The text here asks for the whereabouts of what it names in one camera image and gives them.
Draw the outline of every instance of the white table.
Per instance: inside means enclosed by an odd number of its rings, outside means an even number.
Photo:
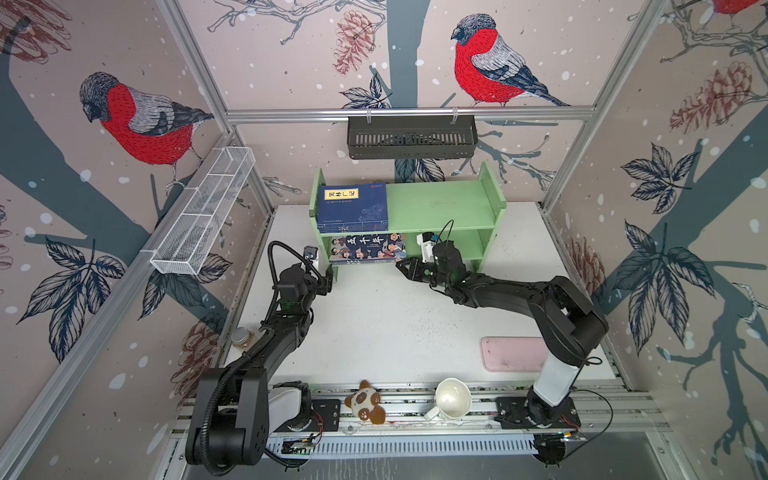
[[[301,253],[315,245],[306,205],[279,206],[268,242],[280,240]],[[298,260],[274,249],[277,273]],[[567,276],[534,203],[509,203],[483,273],[518,281]],[[272,280],[263,253],[240,318],[240,326],[257,331],[272,297]],[[489,372],[482,364],[480,342],[486,336],[537,336],[536,322],[504,310],[455,305],[426,283],[408,281],[392,263],[341,266],[328,296],[312,305],[315,320],[299,349],[272,377],[272,384],[302,380],[309,384],[349,385],[367,379],[384,383],[434,383],[456,377],[467,383],[534,380],[537,373]],[[240,356],[232,349],[230,362]],[[591,356],[603,359],[586,366],[581,380],[613,379],[599,346]]]

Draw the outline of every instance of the basket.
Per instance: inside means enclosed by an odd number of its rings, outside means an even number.
[[[475,117],[459,115],[418,117],[350,117],[347,127],[349,157],[355,160],[392,158],[470,158],[478,132]]]
[[[150,263],[160,273],[197,275],[219,235],[255,158],[247,147],[225,147]]]

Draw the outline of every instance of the grey floor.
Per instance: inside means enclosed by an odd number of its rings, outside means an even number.
[[[188,465],[184,480],[216,478],[200,465]],[[313,460],[300,472],[265,458],[259,465],[236,467],[227,480],[662,480],[644,433],[606,433],[563,462],[545,468],[528,455]]]

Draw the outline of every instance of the wallpaper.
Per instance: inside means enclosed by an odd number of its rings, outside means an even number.
[[[670,2],[553,218],[699,478],[768,478],[768,28]]]
[[[154,271],[22,478],[153,478],[184,399],[219,335],[265,216],[243,189],[200,275]]]
[[[358,107],[593,104],[643,2],[181,5],[235,110],[341,108],[350,89],[367,89],[372,75],[384,95],[356,96]]]
[[[4,442],[220,132],[153,2],[0,11]]]
[[[315,169],[328,184],[375,181],[471,180],[480,164],[491,168],[507,200],[540,201],[568,152],[580,121],[479,122],[470,159],[353,160],[347,155],[346,123],[246,124],[237,127],[253,149],[273,204],[308,204]]]

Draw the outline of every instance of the yellow title label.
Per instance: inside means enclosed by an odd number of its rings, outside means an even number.
[[[358,189],[350,188],[345,190],[326,190],[326,200],[345,200],[357,198]]]

